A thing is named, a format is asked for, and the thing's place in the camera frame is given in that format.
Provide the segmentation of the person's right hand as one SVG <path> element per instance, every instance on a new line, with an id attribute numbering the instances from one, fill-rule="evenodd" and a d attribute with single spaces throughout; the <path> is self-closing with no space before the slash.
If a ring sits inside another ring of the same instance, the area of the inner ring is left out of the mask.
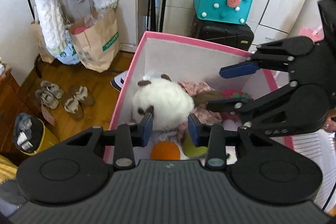
<path id="1" fill-rule="evenodd" d="M 336 117 L 336 110 L 335 109 L 329 110 L 327 119 L 322 129 L 328 133 L 336 132 L 335 117 Z"/>

